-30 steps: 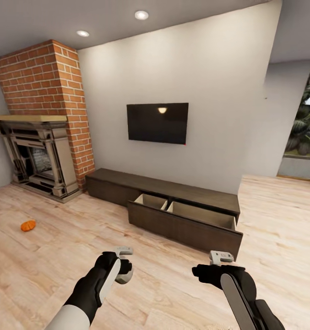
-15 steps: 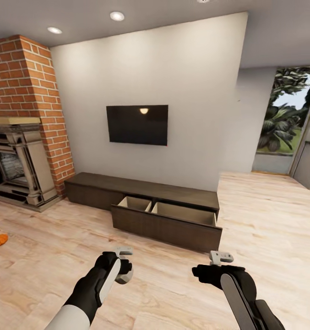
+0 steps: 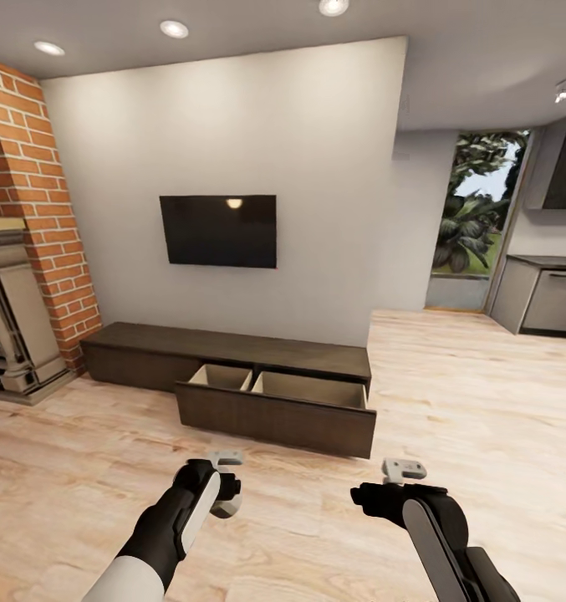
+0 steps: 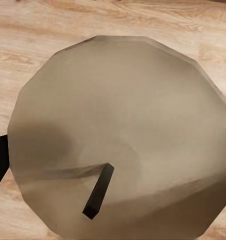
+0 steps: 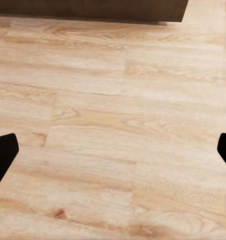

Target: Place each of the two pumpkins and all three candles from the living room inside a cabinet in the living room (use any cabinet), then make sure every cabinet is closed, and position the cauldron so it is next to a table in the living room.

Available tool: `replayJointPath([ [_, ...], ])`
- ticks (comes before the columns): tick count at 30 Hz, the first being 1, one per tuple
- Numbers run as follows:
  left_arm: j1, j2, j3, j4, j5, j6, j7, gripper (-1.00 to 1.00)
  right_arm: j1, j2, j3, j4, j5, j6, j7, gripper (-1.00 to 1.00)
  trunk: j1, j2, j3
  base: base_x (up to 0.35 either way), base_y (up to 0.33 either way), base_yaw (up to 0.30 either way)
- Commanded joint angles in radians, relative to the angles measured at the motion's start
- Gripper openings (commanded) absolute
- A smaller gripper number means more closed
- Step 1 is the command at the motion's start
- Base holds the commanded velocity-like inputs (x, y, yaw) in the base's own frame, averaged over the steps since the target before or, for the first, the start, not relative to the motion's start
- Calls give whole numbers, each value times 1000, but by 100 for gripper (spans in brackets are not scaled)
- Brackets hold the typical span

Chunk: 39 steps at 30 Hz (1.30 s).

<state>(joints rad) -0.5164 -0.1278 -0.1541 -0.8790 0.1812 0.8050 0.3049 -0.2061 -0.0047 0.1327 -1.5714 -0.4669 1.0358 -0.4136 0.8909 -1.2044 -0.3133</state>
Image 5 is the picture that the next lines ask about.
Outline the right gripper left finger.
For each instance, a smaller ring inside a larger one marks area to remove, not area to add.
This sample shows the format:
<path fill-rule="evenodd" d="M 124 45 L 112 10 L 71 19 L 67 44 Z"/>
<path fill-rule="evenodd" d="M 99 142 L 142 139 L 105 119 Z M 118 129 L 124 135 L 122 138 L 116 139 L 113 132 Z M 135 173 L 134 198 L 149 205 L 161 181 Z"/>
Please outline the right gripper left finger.
<path fill-rule="evenodd" d="M 0 182 L 19 152 L 19 145 L 14 133 L 0 136 Z"/>

